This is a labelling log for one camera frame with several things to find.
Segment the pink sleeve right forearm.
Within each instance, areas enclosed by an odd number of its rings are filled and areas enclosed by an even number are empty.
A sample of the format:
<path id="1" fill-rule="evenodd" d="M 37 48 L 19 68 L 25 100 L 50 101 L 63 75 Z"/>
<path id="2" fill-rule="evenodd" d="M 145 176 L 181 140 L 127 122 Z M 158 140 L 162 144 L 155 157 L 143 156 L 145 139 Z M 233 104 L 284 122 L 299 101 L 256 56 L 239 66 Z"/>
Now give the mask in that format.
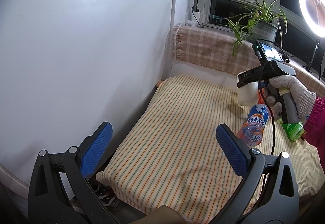
<path id="1" fill-rule="evenodd" d="M 316 97 L 315 104 L 304 125 L 304 129 L 307 142 L 313 146 L 318 146 L 321 138 L 324 136 L 324 99 Z"/>

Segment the right hand in knit glove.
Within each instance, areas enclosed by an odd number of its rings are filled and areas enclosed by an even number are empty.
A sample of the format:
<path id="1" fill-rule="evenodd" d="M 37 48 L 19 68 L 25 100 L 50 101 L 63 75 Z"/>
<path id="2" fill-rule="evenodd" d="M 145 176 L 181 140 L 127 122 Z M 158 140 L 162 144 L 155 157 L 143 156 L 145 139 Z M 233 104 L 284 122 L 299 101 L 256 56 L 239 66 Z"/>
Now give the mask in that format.
<path id="1" fill-rule="evenodd" d="M 316 102 L 316 94 L 310 92 L 297 78 L 291 75 L 271 78 L 270 84 L 276 89 L 290 90 L 299 120 L 305 124 Z"/>

